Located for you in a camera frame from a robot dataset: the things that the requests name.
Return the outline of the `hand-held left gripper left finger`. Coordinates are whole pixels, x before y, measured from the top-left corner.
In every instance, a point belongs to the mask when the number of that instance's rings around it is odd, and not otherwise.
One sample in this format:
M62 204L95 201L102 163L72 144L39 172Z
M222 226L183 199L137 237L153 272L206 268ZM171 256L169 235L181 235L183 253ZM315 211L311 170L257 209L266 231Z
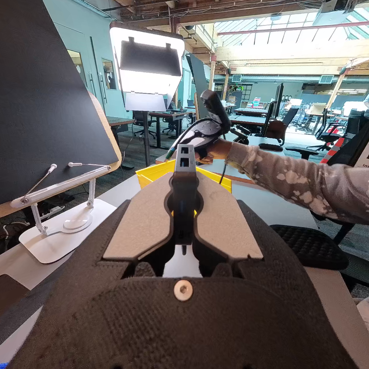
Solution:
M164 245L173 235L173 217L167 206L172 192L169 172L141 189L130 201L103 258L138 261Z

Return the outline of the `studio light panel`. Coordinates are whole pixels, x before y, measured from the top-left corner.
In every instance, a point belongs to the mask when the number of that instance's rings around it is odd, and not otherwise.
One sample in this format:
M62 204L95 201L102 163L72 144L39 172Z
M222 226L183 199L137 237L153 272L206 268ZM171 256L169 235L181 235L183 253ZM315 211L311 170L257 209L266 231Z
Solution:
M110 23L110 39L124 107L143 114L146 166L150 166L148 113L165 111L182 79L185 42L180 34Z

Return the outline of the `yellow plastic bin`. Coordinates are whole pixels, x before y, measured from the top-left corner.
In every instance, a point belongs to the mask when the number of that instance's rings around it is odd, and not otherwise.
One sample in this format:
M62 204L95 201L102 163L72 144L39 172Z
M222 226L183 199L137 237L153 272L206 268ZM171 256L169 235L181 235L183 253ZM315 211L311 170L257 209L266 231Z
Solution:
M176 167L176 160L170 160L136 171L141 189L169 173L169 179L173 185L173 194L194 195L199 185L197 174L201 173L210 181L219 184L229 193L232 193L232 181L230 179L192 164L190 164L189 169L184 168L184 171L182 171L182 168L177 169Z

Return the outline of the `orange white traffic cone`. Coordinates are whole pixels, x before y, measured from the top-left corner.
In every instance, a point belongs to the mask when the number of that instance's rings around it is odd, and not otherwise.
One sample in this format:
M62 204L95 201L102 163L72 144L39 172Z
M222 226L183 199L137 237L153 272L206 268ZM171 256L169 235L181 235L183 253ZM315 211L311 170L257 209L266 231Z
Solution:
M341 146L343 145L345 138L341 137L336 141L334 146L329 149L328 153L325 157L320 161L320 164L327 164L329 160L340 150Z

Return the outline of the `black multiport usb hub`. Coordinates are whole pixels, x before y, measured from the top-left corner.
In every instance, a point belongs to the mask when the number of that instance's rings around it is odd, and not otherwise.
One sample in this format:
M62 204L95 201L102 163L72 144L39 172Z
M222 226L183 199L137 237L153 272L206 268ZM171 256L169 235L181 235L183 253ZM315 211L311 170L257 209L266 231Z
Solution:
M175 242L191 245L198 187L193 145L178 145L172 187Z

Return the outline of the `white tablet stand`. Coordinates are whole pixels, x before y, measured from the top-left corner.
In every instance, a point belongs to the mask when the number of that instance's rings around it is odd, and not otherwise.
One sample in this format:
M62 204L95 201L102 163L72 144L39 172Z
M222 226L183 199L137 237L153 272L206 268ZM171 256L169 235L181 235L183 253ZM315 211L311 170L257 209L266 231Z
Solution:
M25 231L19 237L19 240L42 264L51 264L59 261L74 251L88 235L117 209L105 201L95 199L96 178L112 171L111 166L70 162L67 168L73 169L80 166L95 168L80 176L36 191L37 185L41 184L49 174L56 170L57 165L52 164L44 177L31 190L10 202L10 206L14 209L30 206L35 220L35 227ZM89 196L86 202L42 222L37 208L38 202L56 195L57 192L63 192L69 188L84 184L88 180Z

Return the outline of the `black monitor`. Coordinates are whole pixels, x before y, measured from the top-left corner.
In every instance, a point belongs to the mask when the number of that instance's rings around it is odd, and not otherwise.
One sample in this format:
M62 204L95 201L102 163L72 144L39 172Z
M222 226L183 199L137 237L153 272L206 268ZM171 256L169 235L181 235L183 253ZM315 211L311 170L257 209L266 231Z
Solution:
M264 134L266 136L267 129L269 127L269 123L271 119L276 119L279 115L280 104L283 96L284 84L281 83L276 90L275 98L269 104L268 112L266 115L265 125L264 125Z

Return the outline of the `ceiling projector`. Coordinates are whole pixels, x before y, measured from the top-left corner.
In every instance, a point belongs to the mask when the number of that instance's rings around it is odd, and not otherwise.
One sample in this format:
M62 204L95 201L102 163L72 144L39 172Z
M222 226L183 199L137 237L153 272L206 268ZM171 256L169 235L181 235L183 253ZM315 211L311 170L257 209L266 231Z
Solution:
M347 16L353 12L356 4L357 1L353 0L325 0L323 1L312 25L322 26L342 24Z

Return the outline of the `braided hdmi cable green plug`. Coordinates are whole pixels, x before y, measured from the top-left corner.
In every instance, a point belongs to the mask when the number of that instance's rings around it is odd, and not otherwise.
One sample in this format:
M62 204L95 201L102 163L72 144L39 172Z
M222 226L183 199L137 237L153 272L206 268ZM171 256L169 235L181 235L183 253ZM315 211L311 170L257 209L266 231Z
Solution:
M192 123L192 124L191 124L191 125L190 125L190 126L189 126L185 131L184 131L184 132L186 132L187 130L191 130L191 128L192 128L192 127L194 127L195 123L196 123L196 122ZM200 152L202 151L202 149L204 149L204 148L194 148L194 151L195 151L195 152L199 152L199 153L200 153ZM177 150L177 148L173 148L173 147L171 146L171 147L169 148L168 152L167 152L167 155L166 155L166 157L165 157L165 160L166 160L166 161L169 161L169 160L171 159L171 157L173 156L173 154L174 154L174 152L175 152L176 150Z

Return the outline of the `person's right forearm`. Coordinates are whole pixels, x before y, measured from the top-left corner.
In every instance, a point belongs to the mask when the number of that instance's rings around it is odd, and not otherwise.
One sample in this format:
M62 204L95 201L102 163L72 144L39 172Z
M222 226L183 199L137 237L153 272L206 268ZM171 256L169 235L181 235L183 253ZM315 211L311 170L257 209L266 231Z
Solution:
M316 215L369 224L367 168L316 164L235 142L226 161L257 185Z

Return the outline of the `framed black white marker sign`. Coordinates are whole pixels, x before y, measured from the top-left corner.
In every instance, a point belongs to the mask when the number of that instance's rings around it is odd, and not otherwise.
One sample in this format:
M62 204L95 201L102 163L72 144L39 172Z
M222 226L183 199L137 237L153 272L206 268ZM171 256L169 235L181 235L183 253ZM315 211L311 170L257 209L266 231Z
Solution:
M355 138L355 150L352 156L352 166L358 168L369 167L369 136L357 135Z

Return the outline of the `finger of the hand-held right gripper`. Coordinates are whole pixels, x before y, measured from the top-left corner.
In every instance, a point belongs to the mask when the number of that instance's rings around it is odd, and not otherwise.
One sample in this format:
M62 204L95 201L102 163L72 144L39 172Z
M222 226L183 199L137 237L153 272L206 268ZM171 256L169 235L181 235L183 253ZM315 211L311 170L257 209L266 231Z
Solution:
M184 139L185 145L193 145L194 148L205 148L217 140L216 136L192 136Z
M194 126L191 130L184 132L172 145L173 148L177 148L178 145L184 145L184 139L192 136L209 136L209 130L205 126Z

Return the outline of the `person's right hand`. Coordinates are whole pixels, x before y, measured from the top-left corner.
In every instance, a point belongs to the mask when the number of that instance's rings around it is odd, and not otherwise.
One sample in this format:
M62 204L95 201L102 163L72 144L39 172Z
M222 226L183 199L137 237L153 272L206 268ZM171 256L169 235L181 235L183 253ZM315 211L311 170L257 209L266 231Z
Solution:
M211 145L208 145L202 151L195 152L197 162L205 165L210 165L214 160L225 160L232 148L232 142L218 139Z

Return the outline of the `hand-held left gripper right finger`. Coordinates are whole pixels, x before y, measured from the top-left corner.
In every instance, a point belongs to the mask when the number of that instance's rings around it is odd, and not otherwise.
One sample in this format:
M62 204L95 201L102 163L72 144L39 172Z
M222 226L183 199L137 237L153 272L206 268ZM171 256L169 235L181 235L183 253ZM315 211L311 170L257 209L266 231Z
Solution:
M194 218L198 241L228 260L263 259L235 197L224 187L198 172L201 209Z

